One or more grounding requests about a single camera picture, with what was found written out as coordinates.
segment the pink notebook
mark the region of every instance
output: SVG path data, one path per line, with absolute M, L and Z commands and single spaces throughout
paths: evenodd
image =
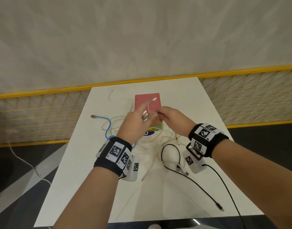
M 135 95 L 134 98 L 134 110 L 136 109 L 144 102 L 148 100 L 152 100 L 153 98 L 157 98 L 155 101 L 151 102 L 149 104 L 149 110 L 151 112 L 156 112 L 158 109 L 161 107 L 161 100 L 160 100 L 160 94 L 159 93 L 151 93 L 151 94 L 143 94 L 143 95 Z M 159 120 L 156 120 L 152 122 L 152 125 L 157 125 L 160 124 L 161 122 Z

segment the left hand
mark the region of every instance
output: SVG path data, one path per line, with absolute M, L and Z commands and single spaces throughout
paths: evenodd
M 141 139 L 149 129 L 152 121 L 158 117 L 158 114 L 153 113 L 147 121 L 143 122 L 142 120 L 144 109 L 151 102 L 150 100 L 142 103 L 136 111 L 128 112 L 116 136 L 129 142 L 131 145 Z

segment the wrist strap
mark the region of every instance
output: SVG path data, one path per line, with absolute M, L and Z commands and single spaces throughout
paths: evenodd
M 116 173 L 119 177 L 127 175 L 133 158 L 132 146 L 119 137 L 112 137 L 105 142 L 96 155 L 94 167 L 103 167 Z
M 212 157 L 214 148 L 223 140 L 228 139 L 221 130 L 209 123 L 197 124 L 189 133 L 190 143 L 186 149 L 197 159 Z

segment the cable plug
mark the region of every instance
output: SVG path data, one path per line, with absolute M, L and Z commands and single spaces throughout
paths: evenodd
M 216 203 L 216 206 L 221 210 L 224 211 L 224 209 L 222 208 L 222 206 L 219 203 Z

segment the forearm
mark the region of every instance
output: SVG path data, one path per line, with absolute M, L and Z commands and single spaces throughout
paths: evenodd
M 219 143 L 212 158 L 279 228 L 292 228 L 291 171 L 230 140 Z
M 107 227 L 118 176 L 95 167 L 64 209 L 54 229 L 104 229 Z

